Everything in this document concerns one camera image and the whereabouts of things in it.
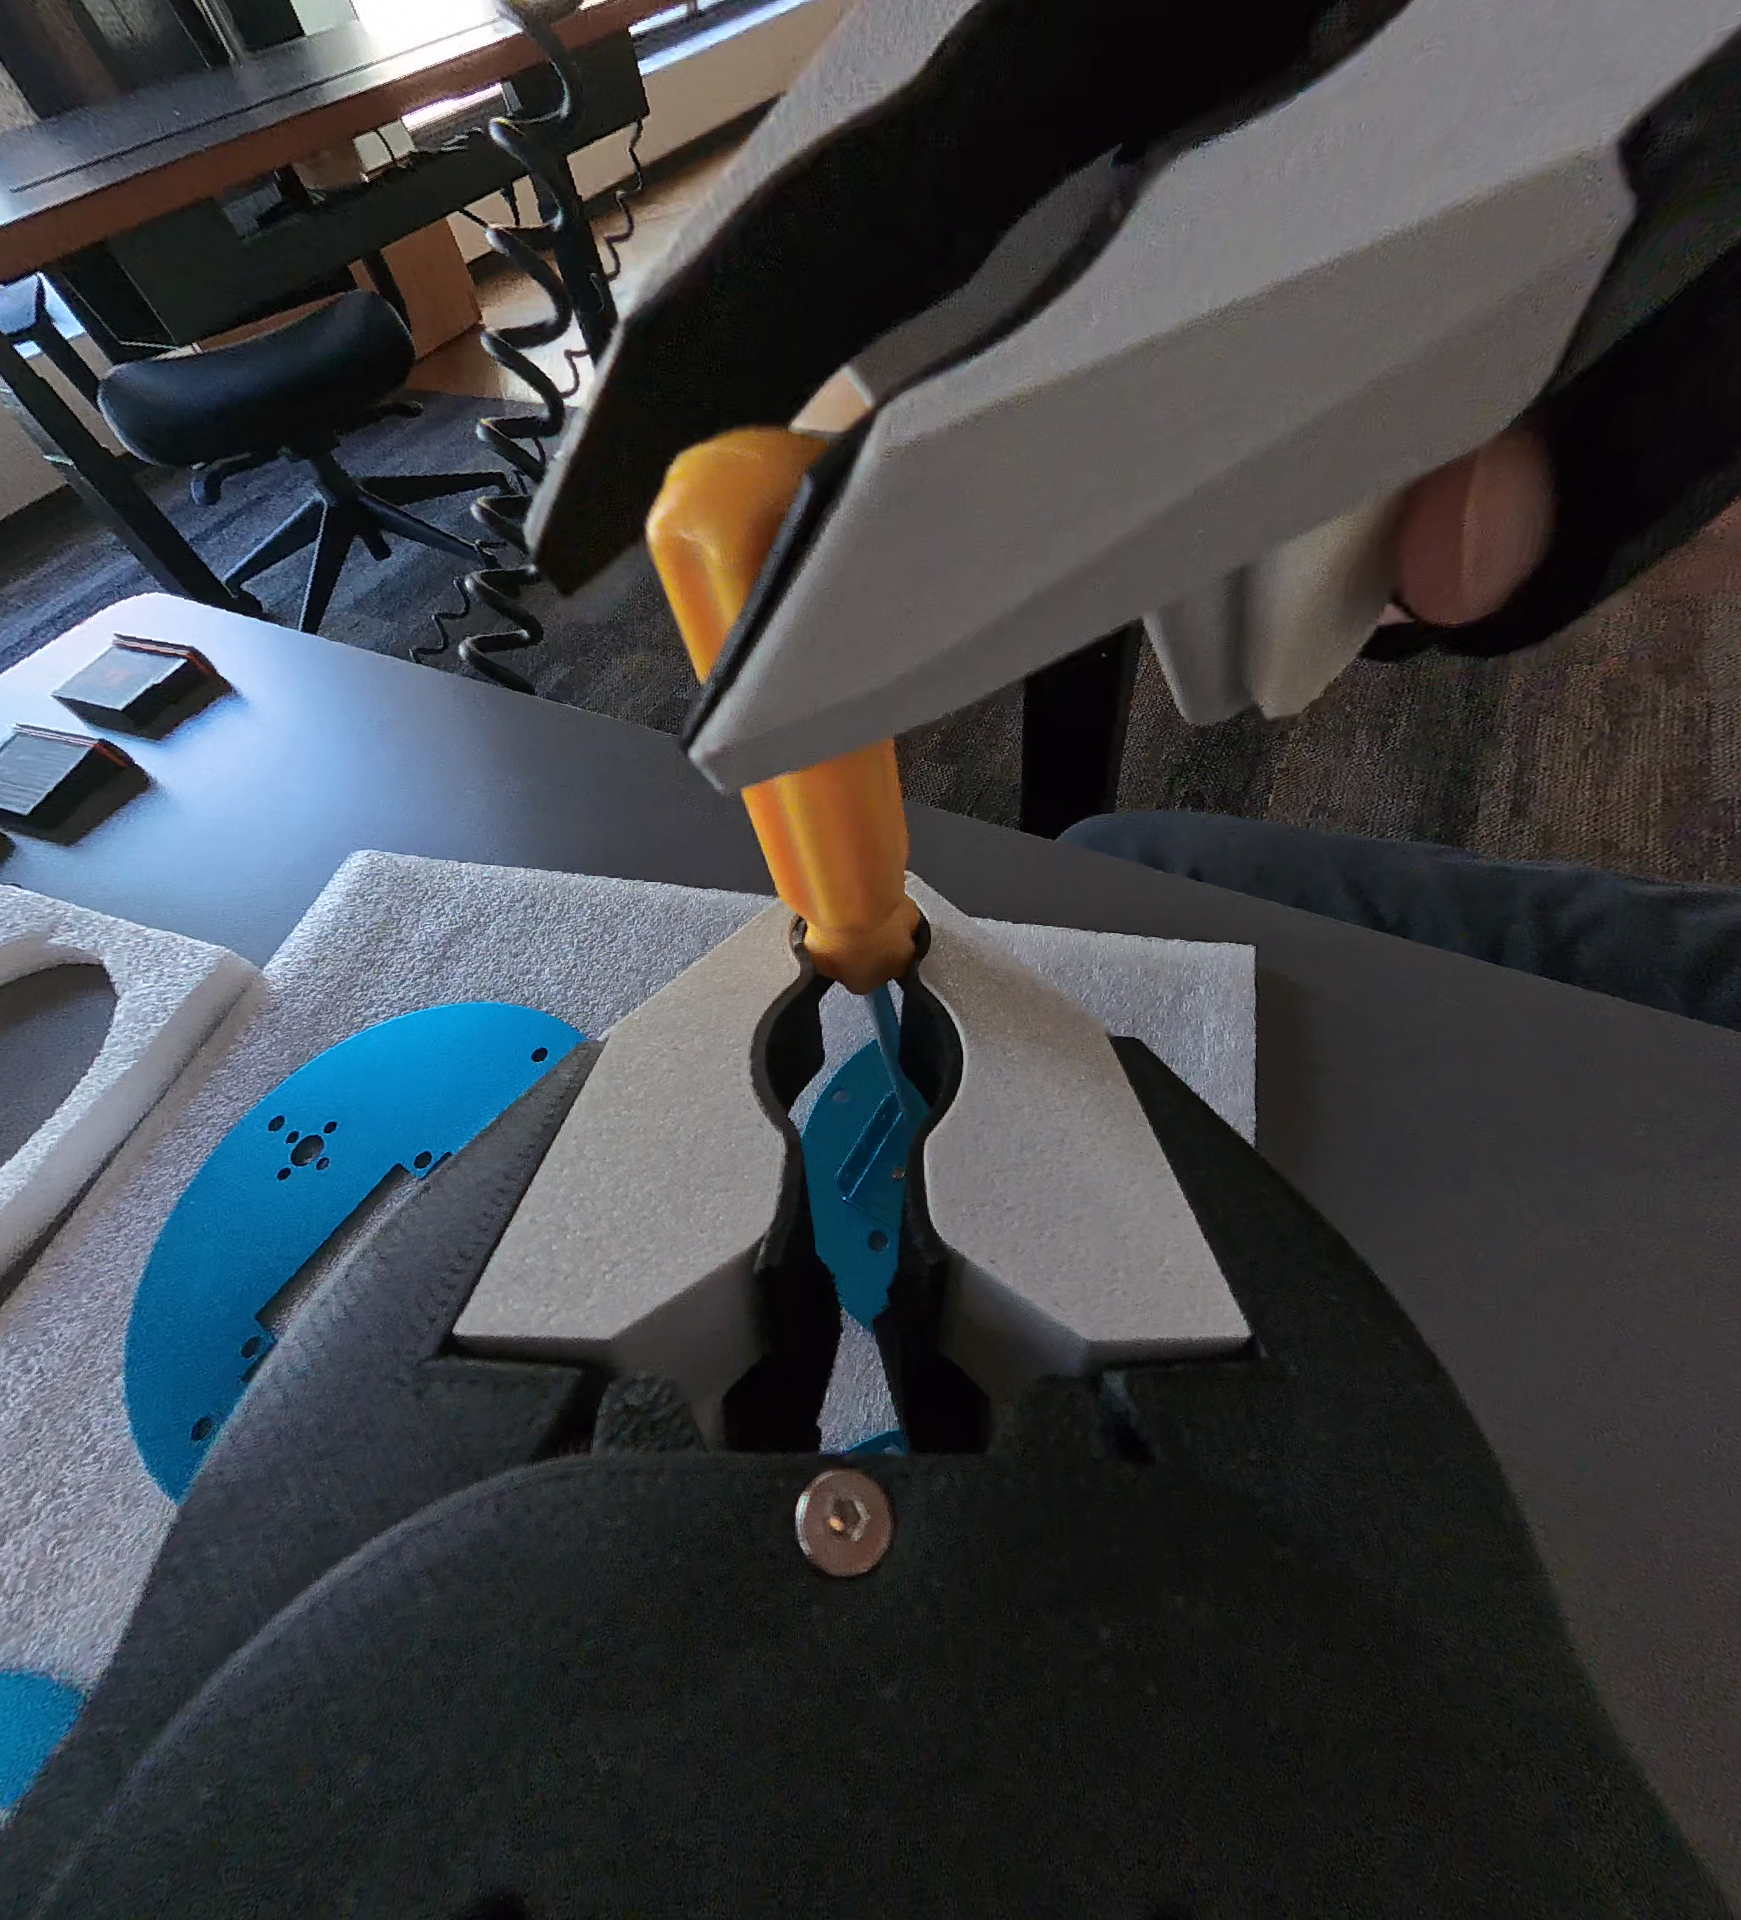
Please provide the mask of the blue disc with rectangular cutout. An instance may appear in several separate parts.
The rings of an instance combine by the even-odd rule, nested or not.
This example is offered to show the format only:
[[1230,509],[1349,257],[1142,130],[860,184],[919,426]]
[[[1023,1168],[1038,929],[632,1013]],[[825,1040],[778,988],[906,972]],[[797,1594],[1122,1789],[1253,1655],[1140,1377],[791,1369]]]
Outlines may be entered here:
[[437,1005],[323,1049],[235,1124],[163,1225],[125,1340],[130,1432],[165,1495],[187,1495],[275,1347],[276,1295],[393,1173],[424,1181],[578,1043],[523,1005]]

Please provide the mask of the blue metal bracket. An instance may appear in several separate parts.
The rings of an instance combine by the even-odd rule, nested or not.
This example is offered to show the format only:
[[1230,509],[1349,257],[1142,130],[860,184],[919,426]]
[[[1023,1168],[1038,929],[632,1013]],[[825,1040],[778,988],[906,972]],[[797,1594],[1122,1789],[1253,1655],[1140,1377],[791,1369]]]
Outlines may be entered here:
[[903,1204],[915,1115],[877,1043],[860,1046],[837,1070],[825,1118],[834,1124],[839,1195],[866,1218],[894,1220]]

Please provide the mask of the black desk leg frame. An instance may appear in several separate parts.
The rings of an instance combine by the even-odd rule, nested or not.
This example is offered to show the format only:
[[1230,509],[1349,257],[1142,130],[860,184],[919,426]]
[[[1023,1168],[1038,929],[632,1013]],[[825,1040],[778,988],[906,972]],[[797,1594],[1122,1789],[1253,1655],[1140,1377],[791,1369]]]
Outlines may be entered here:
[[1022,831],[1060,836],[1115,808],[1143,640],[1133,622],[1025,678]]

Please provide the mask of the black shelving unit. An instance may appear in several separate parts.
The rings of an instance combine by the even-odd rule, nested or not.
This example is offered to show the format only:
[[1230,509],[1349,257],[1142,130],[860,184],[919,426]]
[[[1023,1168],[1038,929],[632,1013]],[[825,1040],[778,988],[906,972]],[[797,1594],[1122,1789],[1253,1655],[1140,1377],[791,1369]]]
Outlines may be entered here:
[[305,37],[293,3],[0,3],[0,134]]

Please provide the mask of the person's right hand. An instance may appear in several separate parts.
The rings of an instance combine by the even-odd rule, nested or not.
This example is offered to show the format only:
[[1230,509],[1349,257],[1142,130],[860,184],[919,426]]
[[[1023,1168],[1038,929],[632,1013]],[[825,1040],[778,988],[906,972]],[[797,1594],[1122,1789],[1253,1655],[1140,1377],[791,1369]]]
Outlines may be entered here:
[[1540,434],[1521,424],[1409,490],[1387,620],[1456,629],[1503,611],[1552,532],[1552,462]]

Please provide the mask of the blue perforated mounting disc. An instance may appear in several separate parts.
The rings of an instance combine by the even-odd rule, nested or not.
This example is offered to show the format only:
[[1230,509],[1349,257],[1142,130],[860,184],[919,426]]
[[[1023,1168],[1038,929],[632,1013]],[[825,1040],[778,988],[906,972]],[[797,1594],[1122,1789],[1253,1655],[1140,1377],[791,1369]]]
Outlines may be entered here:
[[894,1220],[866,1218],[839,1195],[834,1184],[834,1124],[825,1118],[834,1073],[818,1091],[808,1118],[802,1121],[802,1159],[817,1253],[833,1272],[840,1308],[863,1326],[871,1326],[883,1313],[889,1287],[897,1274],[909,1166],[900,1213]]

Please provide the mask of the small black box red trim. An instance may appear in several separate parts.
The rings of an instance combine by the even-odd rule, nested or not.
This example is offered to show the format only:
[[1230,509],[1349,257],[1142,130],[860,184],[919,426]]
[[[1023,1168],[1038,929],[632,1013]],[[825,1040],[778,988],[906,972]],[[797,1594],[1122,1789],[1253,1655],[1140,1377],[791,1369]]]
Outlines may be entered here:
[[92,724],[167,739],[227,693],[231,685],[196,648],[116,634],[55,698]]
[[149,786],[115,740],[18,727],[0,742],[3,828],[70,841]]

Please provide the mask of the white foam frame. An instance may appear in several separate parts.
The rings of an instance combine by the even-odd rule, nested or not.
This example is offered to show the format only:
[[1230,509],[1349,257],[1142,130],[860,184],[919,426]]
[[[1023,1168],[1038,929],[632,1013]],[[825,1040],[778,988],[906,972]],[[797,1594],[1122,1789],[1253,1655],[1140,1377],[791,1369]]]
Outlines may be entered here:
[[115,1013],[91,1068],[0,1151],[0,1281],[259,980],[228,950],[0,882],[0,990],[77,963],[105,974]]

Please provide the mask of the yellow handled screwdriver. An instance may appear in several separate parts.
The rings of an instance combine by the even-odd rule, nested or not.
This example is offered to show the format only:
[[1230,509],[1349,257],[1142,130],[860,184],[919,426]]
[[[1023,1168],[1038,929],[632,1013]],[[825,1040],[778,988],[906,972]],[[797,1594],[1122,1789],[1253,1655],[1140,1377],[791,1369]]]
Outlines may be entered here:
[[[703,682],[827,447],[789,427],[741,427],[668,468],[646,541]],[[814,972],[869,1002],[900,1110],[923,1124],[889,997],[912,963],[921,922],[905,889],[909,828],[893,740],[757,783],[742,802],[781,898],[805,920]]]

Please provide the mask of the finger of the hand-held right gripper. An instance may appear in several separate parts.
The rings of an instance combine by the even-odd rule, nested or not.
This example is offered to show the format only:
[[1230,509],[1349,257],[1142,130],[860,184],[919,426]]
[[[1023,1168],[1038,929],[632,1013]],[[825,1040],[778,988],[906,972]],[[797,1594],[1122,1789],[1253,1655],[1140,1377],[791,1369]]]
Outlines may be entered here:
[[1081,228],[1164,157],[1287,101],[1401,4],[852,4],[632,302],[538,490],[529,557],[569,595],[643,537],[674,458],[786,426],[957,293],[1049,194]]
[[1600,356],[1623,144],[1741,3],[1409,4],[1172,157],[871,419],[686,734],[722,790],[905,733],[1487,442]]

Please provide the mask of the white foam sheet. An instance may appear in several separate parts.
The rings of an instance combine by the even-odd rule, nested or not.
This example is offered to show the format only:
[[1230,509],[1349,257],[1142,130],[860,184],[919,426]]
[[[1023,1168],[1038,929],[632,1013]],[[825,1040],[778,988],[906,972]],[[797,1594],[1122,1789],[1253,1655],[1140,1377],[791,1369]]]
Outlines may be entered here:
[[[786,1453],[767,1489],[794,1486],[802,1454],[834,1453],[827,1426],[834,1336],[806,1333],[840,1292],[812,1250],[817,1173],[789,1121],[783,1177],[763,1175],[765,1225],[738,1228],[738,1292],[758,1282],[763,1365],[693,1406],[686,1365],[451,1354],[477,1278],[499,1281],[503,1236],[545,1201],[552,1146],[605,1161],[578,1140],[578,1091],[605,1094],[615,1068],[709,1070],[722,1097],[718,1026],[783,1020],[775,1042],[736,1040],[736,1118],[755,1094],[792,1106],[805,1053],[828,1040],[820,990],[763,898],[602,877],[539,874],[360,853],[204,1043],[0,1308],[0,1680],[66,1689],[66,1732],[18,1759],[39,1804],[0,1839],[0,1916],[81,1912],[70,1883],[121,1829],[142,1765],[177,1761],[222,1688],[252,1667],[283,1671],[283,1639],[358,1564],[380,1599],[410,1550],[412,1522],[451,1525],[456,1507],[509,1502],[550,1482],[550,1519],[578,1549],[609,1547],[637,1495],[588,1486],[626,1468],[735,1475],[752,1453]],[[501,1094],[470,1146],[443,1143],[412,1172],[369,1236],[355,1236],[301,1301],[293,1331],[231,1356],[228,1413],[185,1497],[149,1467],[125,1400],[130,1354],[150,1333],[152,1253],[180,1197],[243,1120],[338,1042],[392,1015],[497,1002],[550,1013],[580,1036],[536,1091]]]

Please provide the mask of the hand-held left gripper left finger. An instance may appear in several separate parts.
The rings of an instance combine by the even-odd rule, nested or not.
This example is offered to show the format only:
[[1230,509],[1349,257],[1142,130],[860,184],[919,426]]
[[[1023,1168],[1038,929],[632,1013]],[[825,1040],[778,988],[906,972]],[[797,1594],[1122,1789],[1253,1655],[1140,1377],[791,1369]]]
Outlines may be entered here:
[[817,1453],[831,1274],[789,1108],[823,1064],[825,991],[772,905],[618,1021],[458,1345],[660,1377],[716,1445]]

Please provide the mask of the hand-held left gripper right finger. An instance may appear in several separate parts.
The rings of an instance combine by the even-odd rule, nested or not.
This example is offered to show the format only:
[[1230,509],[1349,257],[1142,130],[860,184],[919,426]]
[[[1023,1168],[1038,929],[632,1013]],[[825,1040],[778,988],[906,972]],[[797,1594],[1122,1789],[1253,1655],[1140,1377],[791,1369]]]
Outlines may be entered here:
[[989,1440],[1034,1380],[1223,1356],[1248,1339],[1160,1124],[1140,1042],[1251,1140],[1251,948],[972,919],[919,877],[900,1065],[909,1151],[883,1367],[912,1453]]

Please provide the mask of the black saddle stool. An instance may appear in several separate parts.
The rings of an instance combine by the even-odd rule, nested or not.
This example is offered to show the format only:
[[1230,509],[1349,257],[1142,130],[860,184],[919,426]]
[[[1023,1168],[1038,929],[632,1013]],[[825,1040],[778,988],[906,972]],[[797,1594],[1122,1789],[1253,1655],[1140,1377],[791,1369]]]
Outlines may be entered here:
[[192,498],[219,499],[231,476],[275,459],[305,464],[315,498],[275,527],[224,577],[238,591],[304,547],[314,547],[301,630],[320,630],[352,545],[388,557],[396,536],[460,561],[483,564],[481,544],[407,507],[491,491],[497,472],[393,474],[358,480],[338,444],[375,419],[407,413],[401,391],[418,363],[407,325],[380,295],[347,293],[293,324],[195,354],[126,363],[98,386],[98,409],[118,442],[160,468],[192,468]]

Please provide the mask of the small brown cardboard box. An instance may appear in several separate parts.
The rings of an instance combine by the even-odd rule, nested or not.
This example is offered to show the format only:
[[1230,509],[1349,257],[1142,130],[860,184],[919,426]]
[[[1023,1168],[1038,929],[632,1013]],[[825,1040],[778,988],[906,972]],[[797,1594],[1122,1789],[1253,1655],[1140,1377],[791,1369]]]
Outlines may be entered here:
[[450,219],[360,257],[352,275],[401,313],[419,359],[481,327],[473,275]]

